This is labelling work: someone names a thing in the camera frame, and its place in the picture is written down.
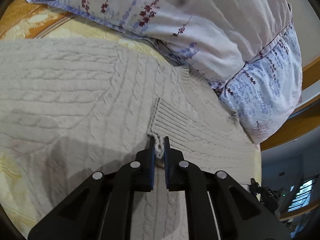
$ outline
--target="silver screw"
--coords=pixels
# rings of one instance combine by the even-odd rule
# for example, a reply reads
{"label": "silver screw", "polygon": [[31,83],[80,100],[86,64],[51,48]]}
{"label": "silver screw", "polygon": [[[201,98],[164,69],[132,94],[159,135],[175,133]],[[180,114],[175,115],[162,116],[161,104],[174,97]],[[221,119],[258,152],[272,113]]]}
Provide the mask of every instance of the silver screw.
{"label": "silver screw", "polygon": [[224,171],[218,171],[217,177],[220,179],[225,179],[227,177],[227,174]]}
{"label": "silver screw", "polygon": [[186,168],[189,166],[189,163],[187,161],[181,161],[179,162],[179,166],[182,168]]}
{"label": "silver screw", "polygon": [[100,172],[100,171],[97,171],[97,172],[95,172],[94,174],[92,174],[92,177],[93,177],[94,179],[101,179],[102,176],[103,176],[103,174],[102,174],[102,172]]}
{"label": "silver screw", "polygon": [[130,163],[130,166],[134,169],[140,167],[140,165],[141,165],[140,162],[137,162],[137,161]]}

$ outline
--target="bed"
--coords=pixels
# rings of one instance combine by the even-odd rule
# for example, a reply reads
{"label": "bed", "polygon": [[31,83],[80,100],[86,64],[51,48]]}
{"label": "bed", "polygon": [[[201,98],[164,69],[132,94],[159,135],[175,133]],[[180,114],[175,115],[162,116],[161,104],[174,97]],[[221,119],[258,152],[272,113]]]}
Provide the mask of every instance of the bed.
{"label": "bed", "polygon": [[[46,38],[99,38],[116,42],[140,53],[167,62],[147,41],[137,41],[123,34],[98,25],[80,16],[47,5],[28,4],[15,0],[0,21],[0,40]],[[254,151],[254,177],[261,182],[260,147]],[[29,197],[29,190],[20,168],[6,152],[0,152],[0,201],[9,218],[26,237],[37,223],[37,214]]]}

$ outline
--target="bed sheet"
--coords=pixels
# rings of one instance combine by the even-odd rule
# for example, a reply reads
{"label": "bed sheet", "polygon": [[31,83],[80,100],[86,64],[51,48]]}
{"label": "bed sheet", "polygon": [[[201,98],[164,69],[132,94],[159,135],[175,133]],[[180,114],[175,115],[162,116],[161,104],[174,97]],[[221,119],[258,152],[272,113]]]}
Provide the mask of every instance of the bed sheet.
{"label": "bed sheet", "polygon": [[[136,41],[105,26],[75,16],[69,12],[47,5],[28,4],[15,0],[0,20],[0,40],[12,41],[33,38],[100,38],[115,41],[122,46],[166,61],[147,41]],[[255,158],[255,178],[261,182],[261,154]],[[0,152],[0,202],[18,230],[27,237],[37,223],[28,188],[20,174],[19,167],[7,153]]]}

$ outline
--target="pillowcase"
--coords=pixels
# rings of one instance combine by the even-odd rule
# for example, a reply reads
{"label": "pillowcase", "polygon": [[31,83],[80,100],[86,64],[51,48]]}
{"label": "pillowcase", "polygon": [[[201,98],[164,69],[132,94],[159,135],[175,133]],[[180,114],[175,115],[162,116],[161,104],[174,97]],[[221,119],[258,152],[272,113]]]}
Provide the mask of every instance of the pillowcase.
{"label": "pillowcase", "polygon": [[222,88],[290,22],[285,0],[27,0],[81,15],[191,65]]}

